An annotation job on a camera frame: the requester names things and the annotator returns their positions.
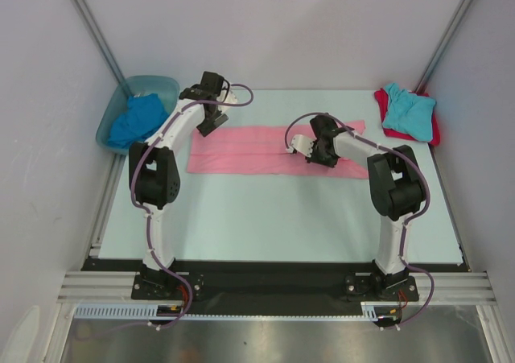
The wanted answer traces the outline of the pink t shirt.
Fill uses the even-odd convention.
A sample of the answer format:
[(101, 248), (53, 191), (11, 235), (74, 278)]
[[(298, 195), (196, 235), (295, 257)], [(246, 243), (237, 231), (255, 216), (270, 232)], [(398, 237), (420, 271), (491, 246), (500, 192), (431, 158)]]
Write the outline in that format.
[(187, 171), (192, 174), (297, 175), (367, 179), (365, 167), (339, 159), (335, 167), (307, 163), (286, 151), (285, 126), (221, 127), (209, 136), (192, 136)]

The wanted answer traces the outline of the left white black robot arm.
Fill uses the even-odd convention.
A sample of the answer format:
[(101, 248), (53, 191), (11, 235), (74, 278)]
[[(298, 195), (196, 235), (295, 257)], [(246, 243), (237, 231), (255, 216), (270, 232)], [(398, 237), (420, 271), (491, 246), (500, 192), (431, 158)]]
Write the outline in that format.
[(206, 137), (228, 121), (227, 105), (237, 99), (231, 84), (220, 74), (204, 72), (200, 83), (185, 88), (165, 122), (144, 142), (129, 149), (130, 196), (146, 221), (147, 255), (143, 264), (150, 272), (150, 289), (160, 298), (173, 296), (178, 279), (165, 270), (175, 260), (163, 235), (163, 215), (180, 190), (176, 155), (194, 132)]

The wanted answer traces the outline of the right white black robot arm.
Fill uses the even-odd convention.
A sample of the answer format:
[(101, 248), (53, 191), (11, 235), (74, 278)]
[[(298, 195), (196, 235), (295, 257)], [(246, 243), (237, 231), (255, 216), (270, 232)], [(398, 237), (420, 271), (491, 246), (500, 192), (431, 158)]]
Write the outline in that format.
[(369, 141), (354, 129), (338, 125), (327, 113), (314, 116), (310, 126), (315, 138), (303, 153), (307, 162), (333, 168), (341, 159), (350, 159), (368, 172), (371, 201), (381, 217), (371, 289), (379, 299), (391, 299), (409, 276), (406, 246), (410, 222), (420, 217), (430, 202), (427, 181), (414, 152), (407, 145), (391, 149)]

